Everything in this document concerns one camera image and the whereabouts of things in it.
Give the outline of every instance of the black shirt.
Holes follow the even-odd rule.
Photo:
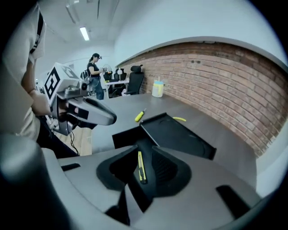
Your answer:
[[[87,71],[88,71],[89,76],[91,75],[90,70],[89,70],[89,67],[91,66],[94,68],[94,71],[99,71],[98,67],[95,64],[89,62],[87,65]],[[91,75],[91,77],[100,77],[100,74]]]

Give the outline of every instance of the red brick wall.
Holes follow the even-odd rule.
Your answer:
[[[141,91],[164,81],[164,93],[227,126],[262,155],[288,116],[288,81],[277,65],[253,51],[214,43],[162,47],[121,64],[143,65]]]

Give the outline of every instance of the yellow screwdriver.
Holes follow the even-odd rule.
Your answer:
[[[136,116],[136,118],[135,118],[135,121],[136,121],[136,122],[138,122],[138,121],[141,119],[141,117],[144,115],[145,111],[146,111],[146,109],[144,109],[141,113],[139,113],[139,114]]]

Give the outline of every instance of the desk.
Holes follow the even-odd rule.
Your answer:
[[[253,149],[220,122],[192,106],[170,96],[161,98],[151,94],[116,97],[104,100],[117,115],[117,121],[109,126],[98,125],[92,130],[92,153],[115,149],[112,135],[139,126],[135,117],[147,108],[142,119],[166,112],[169,116],[183,117],[185,127],[216,148],[215,162],[256,187],[256,156]]]
[[[124,81],[115,81],[115,82],[107,82],[104,83],[105,87],[106,87],[106,94],[107,94],[107,98],[109,98],[109,93],[108,93],[108,89],[110,85],[116,85],[116,84],[128,84],[129,83],[129,79],[126,79]]]

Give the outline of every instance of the fluorescent light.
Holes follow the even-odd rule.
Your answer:
[[[82,33],[85,41],[89,41],[89,36],[88,36],[88,34],[87,34],[86,28],[85,28],[85,27],[82,27],[82,28],[80,28],[80,31],[81,31],[81,33]]]

